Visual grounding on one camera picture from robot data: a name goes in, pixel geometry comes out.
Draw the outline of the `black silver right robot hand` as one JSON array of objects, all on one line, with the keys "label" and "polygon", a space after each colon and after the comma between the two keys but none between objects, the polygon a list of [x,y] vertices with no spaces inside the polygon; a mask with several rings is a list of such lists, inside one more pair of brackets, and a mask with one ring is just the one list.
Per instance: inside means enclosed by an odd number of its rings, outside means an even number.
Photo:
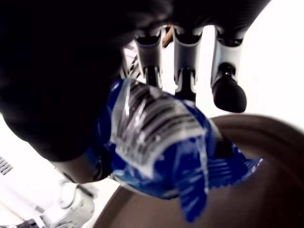
[{"label": "black silver right robot hand", "polygon": [[120,76],[122,49],[140,31],[215,25],[242,35],[266,0],[3,0],[0,111],[8,127],[74,183],[111,173],[89,160],[94,124]]}]

